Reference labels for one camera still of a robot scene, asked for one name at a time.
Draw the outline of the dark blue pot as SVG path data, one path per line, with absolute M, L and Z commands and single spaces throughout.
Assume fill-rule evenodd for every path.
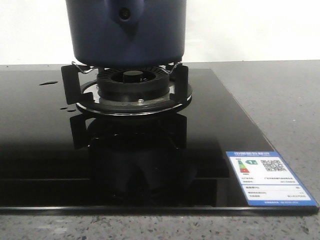
M 105 68 L 149 67 L 181 61 L 185 0 L 67 0 L 75 58 Z

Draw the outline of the blue white energy label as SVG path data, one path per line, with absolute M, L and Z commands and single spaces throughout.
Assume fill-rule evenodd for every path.
M 317 203 L 276 151 L 227 151 L 248 205 L 316 206 Z

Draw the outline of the black glass gas stove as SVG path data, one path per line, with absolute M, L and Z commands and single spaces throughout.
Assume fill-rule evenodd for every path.
M 210 69 L 190 105 L 142 117 L 84 114 L 58 70 L 0 75 L 2 214 L 313 215 L 250 206 L 226 152 L 277 152 Z

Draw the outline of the black round gas burner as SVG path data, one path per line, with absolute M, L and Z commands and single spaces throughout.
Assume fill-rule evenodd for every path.
M 170 76 L 157 67 L 110 68 L 98 73 L 98 95 L 106 100 L 153 100 L 169 92 Z

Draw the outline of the black pot support grate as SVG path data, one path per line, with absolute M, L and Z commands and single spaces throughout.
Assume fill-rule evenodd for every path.
M 108 69 L 140 69 L 156 67 L 169 74 L 169 92 L 161 97 L 137 101 L 115 101 L 107 100 L 98 94 L 97 76 Z M 104 68 L 99 67 L 96 79 L 80 84 L 79 74 L 88 74 L 95 70 L 95 67 L 78 65 L 73 62 L 71 65 L 61 67 L 61 74 L 67 104 L 76 106 L 89 113 L 107 116 L 144 116 L 162 112 L 169 112 L 185 108 L 192 100 L 192 87 L 189 84 L 189 68 L 176 62 L 165 67 L 147 66 L 131 68 Z

